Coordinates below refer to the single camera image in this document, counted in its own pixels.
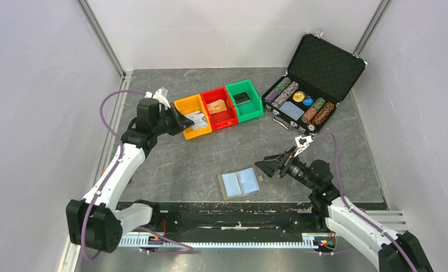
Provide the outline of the white patterned credit card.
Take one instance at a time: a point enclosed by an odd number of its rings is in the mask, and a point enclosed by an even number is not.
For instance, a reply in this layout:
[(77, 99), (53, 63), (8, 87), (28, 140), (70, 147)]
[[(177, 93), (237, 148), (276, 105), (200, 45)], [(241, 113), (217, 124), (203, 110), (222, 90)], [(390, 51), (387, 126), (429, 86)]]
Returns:
[(191, 126), (193, 130), (200, 130), (208, 127), (208, 122), (205, 117), (205, 114), (200, 112), (199, 110), (195, 112), (191, 112), (185, 115), (186, 118), (190, 119), (194, 122), (194, 125)]

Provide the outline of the tan card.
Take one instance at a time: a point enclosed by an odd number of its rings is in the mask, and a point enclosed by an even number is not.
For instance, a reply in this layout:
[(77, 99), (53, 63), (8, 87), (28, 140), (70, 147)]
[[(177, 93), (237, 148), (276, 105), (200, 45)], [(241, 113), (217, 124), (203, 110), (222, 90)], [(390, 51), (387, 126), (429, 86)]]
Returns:
[(217, 114), (221, 113), (227, 110), (226, 102), (223, 99), (218, 99), (216, 101), (213, 101), (207, 105), (207, 109), (209, 111), (209, 114)]

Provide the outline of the grey card holder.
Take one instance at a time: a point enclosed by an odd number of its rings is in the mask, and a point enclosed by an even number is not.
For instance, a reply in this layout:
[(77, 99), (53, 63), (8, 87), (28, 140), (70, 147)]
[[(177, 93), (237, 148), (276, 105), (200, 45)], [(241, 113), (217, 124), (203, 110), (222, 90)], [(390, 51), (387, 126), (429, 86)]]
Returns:
[(218, 176), (222, 197), (225, 201), (260, 191), (263, 180), (263, 176), (258, 175), (254, 167)]

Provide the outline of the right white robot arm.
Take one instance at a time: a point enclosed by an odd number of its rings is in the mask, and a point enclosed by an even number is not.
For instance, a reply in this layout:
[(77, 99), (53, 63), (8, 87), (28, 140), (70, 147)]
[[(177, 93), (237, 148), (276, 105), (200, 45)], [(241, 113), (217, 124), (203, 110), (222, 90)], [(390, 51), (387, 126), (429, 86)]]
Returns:
[(255, 166), (268, 177), (290, 176), (311, 189), (311, 224), (318, 231), (330, 230), (365, 256), (377, 271), (432, 271), (418, 240), (405, 231), (398, 233), (352, 204), (332, 182), (329, 163), (310, 165), (296, 156), (296, 149), (266, 156)]

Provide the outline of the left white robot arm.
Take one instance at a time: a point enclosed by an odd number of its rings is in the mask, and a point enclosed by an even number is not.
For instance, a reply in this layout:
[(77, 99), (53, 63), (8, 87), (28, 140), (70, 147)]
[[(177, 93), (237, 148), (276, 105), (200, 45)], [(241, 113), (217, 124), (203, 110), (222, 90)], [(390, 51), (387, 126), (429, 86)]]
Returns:
[(120, 138), (116, 155), (97, 183), (80, 200), (72, 199), (66, 207), (71, 243), (98, 252), (112, 253), (122, 237), (138, 227), (157, 230), (162, 223), (155, 205), (137, 201), (123, 210), (119, 199), (137, 168), (155, 147), (158, 137), (182, 133), (195, 124), (178, 111), (174, 103), (144, 98), (137, 105), (137, 115)]

